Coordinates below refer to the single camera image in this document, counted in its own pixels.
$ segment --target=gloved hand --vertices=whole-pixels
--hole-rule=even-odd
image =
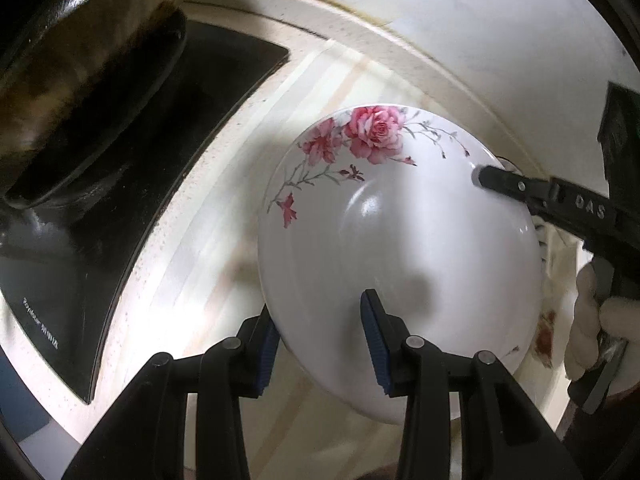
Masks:
[[[574,306],[574,323],[564,352],[564,369],[572,381],[598,359],[597,336],[602,327],[607,333],[640,344],[640,301],[609,298],[598,306],[594,298],[596,274],[591,264],[585,265],[576,277],[578,298]]]

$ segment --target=black cooktop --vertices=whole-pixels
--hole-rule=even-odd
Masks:
[[[2,294],[84,402],[94,397],[111,315],[151,228],[216,132],[288,57],[225,28],[188,21],[186,31],[159,91],[80,176],[37,206],[0,205]]]

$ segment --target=white plate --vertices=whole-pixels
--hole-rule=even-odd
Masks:
[[[513,372],[540,311],[542,264],[527,209],[472,183],[500,166],[430,112],[372,105],[304,132],[268,184],[258,264],[266,303],[303,368],[359,412],[401,424],[376,383],[359,299],[445,352],[493,351]],[[452,416],[458,416],[452,404]]]

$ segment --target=screw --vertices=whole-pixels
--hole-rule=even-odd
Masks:
[[[227,350],[235,350],[236,348],[240,348],[242,341],[240,341],[237,337],[227,337],[222,341],[222,347]]]
[[[481,363],[486,365],[492,365],[495,363],[495,355],[493,352],[489,352],[488,350],[481,350],[478,352],[478,359]]]
[[[419,335],[411,335],[404,342],[409,348],[422,348],[424,346],[424,339]]]

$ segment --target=flower pattern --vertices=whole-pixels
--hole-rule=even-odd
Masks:
[[[332,165],[341,147],[348,147],[355,158],[365,158],[370,164],[384,164],[388,160],[417,166],[416,161],[410,155],[401,156],[404,146],[402,136],[409,134],[413,139],[418,135],[430,140],[440,150],[442,158],[447,158],[442,145],[444,139],[449,139],[457,144],[464,154],[470,156],[466,147],[458,140],[457,132],[447,132],[436,128],[431,121],[415,121],[420,113],[415,112],[413,117],[407,120],[407,108],[397,106],[369,106],[354,108],[348,118],[340,120],[340,124],[334,118],[329,118],[314,126],[306,134],[305,140],[298,147],[305,154],[305,158],[291,172],[285,174],[284,182],[269,202],[267,213],[271,206],[278,205],[282,210],[284,227],[288,228],[293,220],[298,218],[297,212],[292,209],[294,198],[293,191],[283,200],[281,195],[286,189],[303,190],[303,186],[315,186],[318,180],[331,180],[340,186],[342,182],[364,182],[365,175],[355,164],[349,168],[335,171]],[[321,160],[326,163],[324,170],[313,170]]]

